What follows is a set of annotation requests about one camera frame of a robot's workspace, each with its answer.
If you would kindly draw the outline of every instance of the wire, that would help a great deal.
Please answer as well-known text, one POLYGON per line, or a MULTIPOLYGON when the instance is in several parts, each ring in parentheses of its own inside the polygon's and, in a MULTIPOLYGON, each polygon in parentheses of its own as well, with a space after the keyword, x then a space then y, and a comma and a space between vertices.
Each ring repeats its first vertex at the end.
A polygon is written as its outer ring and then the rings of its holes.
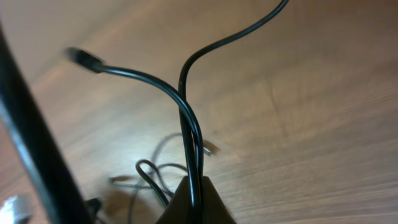
MULTIPOLYGON (((171 135, 166 136, 165 138, 163 138, 160 143, 158 143, 158 145, 155 148, 155 151, 152 153, 151 157, 150 157, 150 161, 155 164, 157 158, 159 157, 159 154, 161 152, 161 150, 164 148, 164 146, 166 145, 167 142, 169 142, 171 139, 176 138, 178 136, 180 136, 180 133, 174 133, 171 135)), ((142 186, 144 184, 144 179, 141 179, 141 181, 138 183, 139 186, 142 186)), ((134 207, 134 203, 137 199, 138 196, 138 192, 139 192, 140 188, 135 188, 133 193, 131 194, 131 198, 130 198, 130 202, 129 202, 129 207, 128 207, 128 212, 127 212, 127 224, 131 224, 132 223, 132 209, 134 207)))
MULTIPOLYGON (((136 80, 146 82, 150 85, 153 85, 161 89, 163 92, 168 94, 169 97, 171 97, 174 100, 174 102, 178 104, 181 113, 183 113, 184 117, 186 118, 186 121, 190 128, 190 132, 193 133, 193 141, 197 146, 197 151, 201 152, 203 156, 203 138, 201 135, 201 130, 198 120, 191 106, 184 99, 182 99, 182 97, 179 95, 178 91, 175 88, 170 86, 165 81, 144 72, 127 69, 127 68, 107 66, 103 65, 102 63, 92 64, 91 66, 92 66, 91 69, 95 69, 98 72, 120 75, 123 77, 133 78, 136 80)), ((185 153, 186 153, 185 159, 187 161, 187 169, 188 169, 188 183, 190 186, 190 203, 196 215, 201 216, 199 214, 201 212, 201 205, 202 205, 201 178, 199 178, 198 175, 199 172, 195 164, 195 156, 192 154, 192 152, 188 152, 187 154, 187 150, 189 151, 189 149, 185 148, 185 153)))
MULTIPOLYGON (((182 133, 173 133, 171 135, 168 135, 166 138, 162 139, 161 142, 157 145, 150 161, 156 161, 157 156, 159 155, 159 153, 157 153, 157 151, 161 150, 169 140, 179 137, 179 136, 182 136, 182 133)), ((216 146, 214 146, 211 142, 204 139, 203 140, 203 153, 205 153, 207 156, 211 156, 213 154, 216 154, 216 152, 217 152, 216 146)))
POLYGON ((162 189, 160 189, 160 187, 155 183, 154 180, 152 180, 148 174, 146 174, 142 169, 141 169, 141 164, 147 164, 150 166, 150 168, 152 168, 153 170, 156 171, 156 173, 159 174, 159 171, 157 170, 156 166, 151 163, 150 161, 146 160, 146 159, 142 159, 140 161, 138 161, 136 163, 136 170, 138 172, 138 174, 154 189, 154 192, 156 193, 156 195, 158 196, 158 198, 160 199, 160 201, 162 202, 163 206, 165 208, 167 208, 167 206, 169 205, 169 200, 167 199, 166 195, 163 193, 162 189))
MULTIPOLYGON (((216 41, 210 45, 207 45, 206 47, 198 50, 195 52, 193 55, 191 55, 187 61, 184 63, 181 72, 180 72, 180 79, 178 81, 178 92, 180 93, 180 96, 186 100, 187 99, 187 77, 188 77, 188 72, 193 63, 195 63, 200 57, 204 56, 208 52, 211 52, 212 50, 215 50, 219 47, 222 47, 228 43, 231 43, 232 41, 238 40, 245 35, 250 34, 251 32, 255 31, 256 29, 260 28, 262 25, 270 21, 272 18, 274 18, 278 13, 286 6, 289 0, 281 0, 279 5, 272 10, 268 15, 257 21, 255 24, 249 26, 246 29, 243 29, 229 37, 225 37, 224 39, 221 39, 219 41, 216 41)), ((180 122, 181 122, 181 132, 183 136, 183 141, 184 141, 184 146, 187 149, 185 152, 190 153, 193 148, 193 139, 192 136, 194 136, 194 133, 190 132, 190 129, 187 124, 186 118, 184 118, 182 111, 180 112, 180 122)), ((196 164, 197 164, 197 169, 199 171, 198 175, 199 178, 203 176, 203 153, 201 153, 200 146, 195 144, 195 157, 196 157, 196 164)))
MULTIPOLYGON (((188 169, 185 166, 183 166, 181 164, 176 164, 176 163, 168 163, 168 164, 162 164, 162 165, 156 166, 156 168, 158 170, 157 176, 158 176, 159 181, 160 181, 160 183, 161 183, 161 185, 163 187, 162 191, 163 191, 163 193, 167 194, 170 198, 172 198, 174 196, 174 193, 165 184, 164 179, 163 179, 163 177, 162 177, 162 175, 160 173, 160 170, 163 169, 163 168, 166 168, 166 167, 178 168, 178 169, 180 169, 182 171, 185 171, 185 172, 188 172, 188 169)), ((148 173, 149 178, 151 178, 152 175, 155 174, 155 173, 156 173, 156 171, 152 169, 148 173)), ((151 186, 142 186, 142 185, 139 185, 139 184, 124 184, 124 183, 118 183, 118 182, 112 181, 112 180, 111 180, 111 183, 113 185, 115 185, 115 186, 118 186, 118 187, 129 187, 129 188, 141 189, 141 190, 142 189, 144 189, 144 190, 153 190, 153 188, 151 186)))
MULTIPOLYGON (((203 204, 202 202, 203 189, 201 184, 201 179, 203 176, 203 138, 201 135, 201 130, 198 124, 198 120, 192 108, 186 101, 187 77, 189 70, 192 67, 193 63, 195 63, 200 57, 204 56, 208 52, 211 52, 212 50, 215 50, 219 47, 222 47, 232 41, 238 40, 244 37, 245 35, 248 35, 251 32, 255 31, 256 29, 260 28, 261 26, 263 26, 265 23, 267 23, 273 17, 275 17, 285 7, 288 1, 289 0, 281 0, 279 5, 274 10, 272 10, 268 15, 266 15, 259 21, 257 21, 255 24, 229 37, 226 37, 210 45, 207 45, 206 47, 198 50, 193 55, 191 55, 184 63, 181 69, 180 78, 178 81, 178 91, 174 89, 172 86, 170 86, 168 83, 164 82, 163 80, 154 77, 152 75, 149 75, 147 73, 126 69, 126 68, 118 68, 118 67, 103 65, 100 59, 84 51, 80 51, 80 55, 75 60, 77 63, 86 67, 92 72, 96 73, 106 72, 113 75, 120 75, 124 77, 133 78, 151 84, 164 91, 178 104, 178 107, 180 108, 180 123, 181 123, 181 130, 182 130, 183 143, 185 149, 185 159, 187 162, 188 183, 190 186, 190 203, 193 209, 192 213, 194 215, 193 218, 196 221, 198 221, 198 223, 201 223, 201 216, 202 216, 201 206, 203 204)), ((150 185, 150 187, 155 191, 155 193, 160 198, 160 201, 164 204, 165 207, 169 204, 169 200, 165 196, 165 192, 166 194, 170 193, 172 194, 172 192, 167 188, 166 184, 164 183, 163 178, 159 173, 158 167, 154 164, 154 160, 152 162, 148 160, 141 160, 136 164, 136 169, 138 173, 141 175, 143 180, 140 181, 140 183, 138 184, 138 186, 140 187, 136 187, 135 191, 133 192, 129 205, 130 208, 129 211, 131 211, 132 209, 132 205, 134 204, 138 191, 140 189, 146 189, 142 186, 144 181, 146 181, 150 185), (153 174, 152 171, 150 174, 146 174, 141 169, 140 165, 143 163, 149 165, 158 175, 160 183, 164 187, 163 190, 151 178, 153 174)), ((128 223, 131 223, 131 212, 129 212, 128 223)))

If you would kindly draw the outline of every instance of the table surface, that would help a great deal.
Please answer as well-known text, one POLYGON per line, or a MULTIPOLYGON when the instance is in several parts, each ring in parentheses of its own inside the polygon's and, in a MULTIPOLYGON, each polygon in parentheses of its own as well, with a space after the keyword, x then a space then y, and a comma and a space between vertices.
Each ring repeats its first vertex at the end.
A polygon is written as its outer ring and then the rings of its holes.
MULTIPOLYGON (((276 4, 139 1, 79 47, 177 87, 190 54, 276 4)), ((220 148, 205 158, 205 175, 237 223, 397 222, 397 20, 393 0, 294 0, 194 64, 188 101, 204 138, 220 148)), ((84 198, 101 197, 102 215, 125 223, 131 190, 108 178, 135 177, 135 162, 180 131, 177 106, 149 85, 66 60, 30 86, 84 198)), ((0 143, 0 199, 30 194, 31 223, 46 223, 3 125, 0 143)), ((161 162, 184 162, 181 138, 168 142, 161 162)), ((183 173, 164 175, 175 188, 183 173)), ((134 223, 154 223, 162 211, 142 191, 134 223)))

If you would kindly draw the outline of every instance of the tangled cable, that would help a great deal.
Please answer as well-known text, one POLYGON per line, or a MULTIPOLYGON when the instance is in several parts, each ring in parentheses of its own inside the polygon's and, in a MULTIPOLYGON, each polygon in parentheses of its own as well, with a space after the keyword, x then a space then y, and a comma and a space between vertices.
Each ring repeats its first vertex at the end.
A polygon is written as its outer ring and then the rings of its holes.
MULTIPOLYGON (((107 66, 103 63, 102 60, 96 58, 95 56, 85 52, 83 50, 77 50, 73 60, 76 63, 79 63, 81 66, 91 70, 95 73, 109 73, 113 75, 120 75, 123 77, 133 78, 136 80, 140 80, 142 82, 146 82, 150 85, 153 85, 163 92, 169 95, 180 109, 180 123, 181 123, 181 131, 185 149, 185 159, 187 162, 187 167, 182 168, 178 164, 164 164, 163 167, 167 166, 174 166, 180 169, 184 169, 188 172, 188 184, 190 188, 190 204, 192 207, 192 214, 195 216, 196 220, 199 220, 201 223, 201 215, 202 215, 202 183, 201 179, 203 177, 203 138, 201 135, 201 129, 198 123, 198 120, 191 108, 191 106, 187 103, 187 77, 189 73, 189 69, 191 66, 202 56, 215 50, 219 47, 222 47, 232 41, 238 40, 245 35, 250 34, 251 32, 255 31, 256 29, 263 26, 265 23, 270 21, 274 18, 288 3, 289 0, 281 0, 281 2, 276 6, 274 10, 272 10, 268 15, 254 23, 253 25, 229 36, 224 39, 221 39, 217 42, 214 42, 199 51, 195 52, 188 60, 184 63, 181 72, 180 78, 178 82, 178 91, 170 86, 168 83, 164 82, 163 80, 149 75, 144 72, 140 72, 137 70, 127 69, 127 68, 119 68, 119 67, 112 67, 107 66)), ((136 195, 140 189, 148 189, 151 188, 155 191, 158 198, 162 204, 166 207, 169 204, 169 200, 165 196, 172 195, 172 192, 167 188, 161 175, 159 173, 160 166, 156 166, 154 164, 154 160, 141 160, 136 164, 136 169, 139 175, 143 178, 143 181, 140 182, 136 189, 134 189, 133 196, 131 198, 130 209, 132 204, 135 201, 136 195), (146 174, 140 167, 141 164, 147 164, 152 168, 149 174, 146 174), (164 189, 161 189, 152 179, 153 173, 156 173, 159 177, 160 184, 163 186, 164 189), (150 187, 143 187, 143 182, 146 181, 150 187)), ((131 224, 131 213, 129 213, 128 217, 128 224, 131 224)))

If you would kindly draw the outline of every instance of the cable connector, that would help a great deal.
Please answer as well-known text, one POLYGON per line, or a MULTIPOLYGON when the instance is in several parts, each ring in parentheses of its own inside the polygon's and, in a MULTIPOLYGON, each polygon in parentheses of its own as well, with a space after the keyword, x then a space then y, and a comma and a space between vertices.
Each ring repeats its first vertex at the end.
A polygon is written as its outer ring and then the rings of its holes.
POLYGON ((103 61, 93 54, 75 47, 68 48, 67 54, 72 62, 77 63, 83 68, 88 69, 94 73, 102 72, 98 69, 98 67, 104 64, 103 61))
POLYGON ((207 156, 215 156, 220 150, 221 149, 213 143, 207 141, 206 139, 203 140, 203 152, 207 156))

